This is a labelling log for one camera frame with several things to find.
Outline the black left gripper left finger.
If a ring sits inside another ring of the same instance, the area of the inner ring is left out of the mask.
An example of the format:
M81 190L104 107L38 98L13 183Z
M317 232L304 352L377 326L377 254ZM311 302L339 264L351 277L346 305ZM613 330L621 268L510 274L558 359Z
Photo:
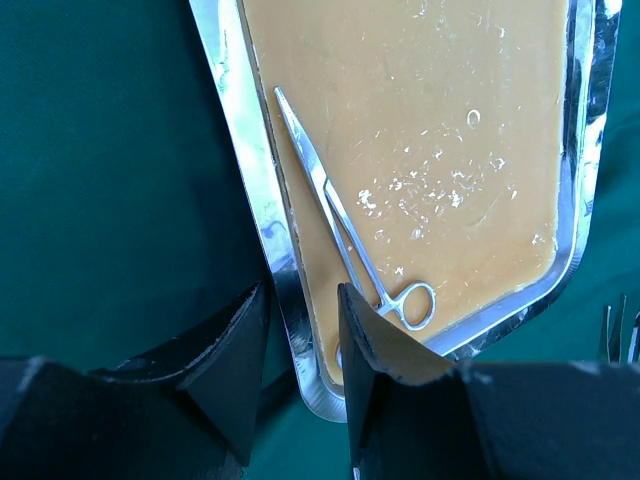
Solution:
M1 361L5 479L237 479L253 444L269 332L251 286L118 368Z

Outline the thin steel tweezers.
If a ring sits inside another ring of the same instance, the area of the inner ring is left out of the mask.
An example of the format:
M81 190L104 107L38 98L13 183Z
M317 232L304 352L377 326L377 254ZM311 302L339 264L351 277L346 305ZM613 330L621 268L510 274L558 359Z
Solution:
M631 332L630 346L628 350L627 363L634 364L639 362L640 353L640 311L637 312L634 325Z

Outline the steel tray with orange liner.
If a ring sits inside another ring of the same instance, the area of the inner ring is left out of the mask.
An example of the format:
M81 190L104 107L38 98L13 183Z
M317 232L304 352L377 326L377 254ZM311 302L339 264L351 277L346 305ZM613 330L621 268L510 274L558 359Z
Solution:
M310 137L396 328L472 358L560 294L589 235L618 1L194 1L301 397L347 419L336 288L350 281L274 95Z

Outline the green surgical cloth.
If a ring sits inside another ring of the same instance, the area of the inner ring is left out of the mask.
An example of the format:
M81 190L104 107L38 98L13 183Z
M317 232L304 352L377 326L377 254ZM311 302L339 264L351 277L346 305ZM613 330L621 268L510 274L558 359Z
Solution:
M639 308L639 1L623 1L585 254L544 313L479 361L596 358ZM1 356L115 368L268 272L187 1L1 1ZM345 425L295 386L272 310L242 479L351 479Z

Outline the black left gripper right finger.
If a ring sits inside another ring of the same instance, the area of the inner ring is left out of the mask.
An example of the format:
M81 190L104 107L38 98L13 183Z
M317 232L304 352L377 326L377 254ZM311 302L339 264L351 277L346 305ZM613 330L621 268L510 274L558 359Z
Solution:
M357 479L635 479L639 362L453 363L338 291Z

